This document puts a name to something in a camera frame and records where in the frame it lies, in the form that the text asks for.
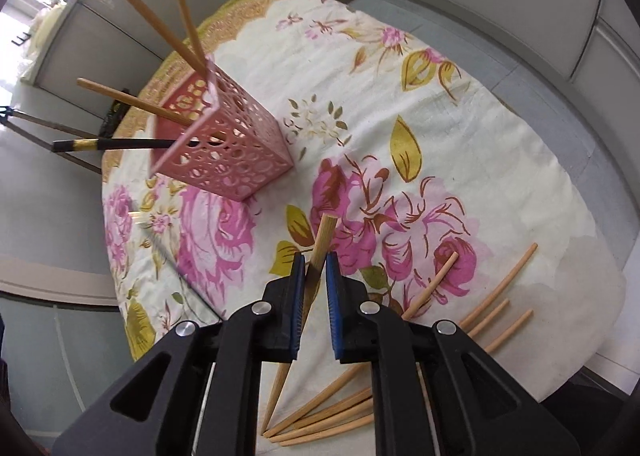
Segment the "silver screw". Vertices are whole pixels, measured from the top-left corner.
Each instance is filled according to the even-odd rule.
[[[254,305],[251,306],[251,311],[256,315],[264,315],[265,313],[269,313],[271,311],[271,304],[267,301],[255,302]]]
[[[440,321],[436,324],[436,330],[443,335],[453,335],[457,329],[451,321]]]
[[[364,301],[360,305],[360,311],[365,315],[375,315],[380,311],[380,304],[373,301]]]
[[[195,330],[195,322],[183,321],[175,327],[175,334],[178,335],[178,337],[188,337],[189,335],[193,335]]]

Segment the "pink basket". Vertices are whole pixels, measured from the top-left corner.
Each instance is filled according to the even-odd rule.
[[[158,121],[156,137],[177,140],[153,151],[152,171],[242,201],[293,162],[273,115],[213,62],[207,71],[202,115],[187,129]]]

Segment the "floral tablecloth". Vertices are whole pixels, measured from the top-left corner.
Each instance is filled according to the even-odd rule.
[[[295,252],[311,250],[324,212],[340,217],[333,248],[343,274],[398,312],[459,253],[417,318],[424,324],[462,318],[537,242],[510,308],[479,343],[532,307],[497,360],[538,399],[597,349],[622,306],[622,274],[558,160],[478,81],[333,0],[232,0],[200,36],[276,116],[295,166],[236,203],[150,174],[148,151],[105,154],[108,253],[135,359],[180,320],[214,321],[146,232],[228,316],[288,274]],[[204,86],[174,54],[140,96],[197,118]],[[117,136],[153,136],[154,122],[132,108]],[[132,222],[134,206],[146,232]],[[321,293],[276,417],[340,372]],[[265,368],[263,388],[272,374]]]

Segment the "pink plastic holder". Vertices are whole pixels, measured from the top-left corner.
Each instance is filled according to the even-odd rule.
[[[278,122],[213,62],[206,106],[152,171],[242,201],[293,166]],[[176,131],[183,129],[175,124]]]

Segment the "tablecloth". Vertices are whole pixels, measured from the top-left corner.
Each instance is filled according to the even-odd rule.
[[[510,307],[479,343],[532,307],[496,358],[537,399],[595,352],[620,312],[623,276],[555,156],[462,68],[333,0],[232,0],[199,32],[207,54],[278,119],[294,168],[236,203],[149,173],[148,151],[105,154],[106,242],[135,359],[180,320],[214,320],[149,232],[229,316],[310,251],[324,212],[340,217],[343,274],[398,312],[459,253],[416,319],[427,325],[461,319],[537,242]],[[197,118],[204,86],[172,54],[140,96]],[[154,122],[132,108],[116,136],[153,136]],[[274,420],[342,371],[323,292]],[[261,407],[271,378],[266,364]]]

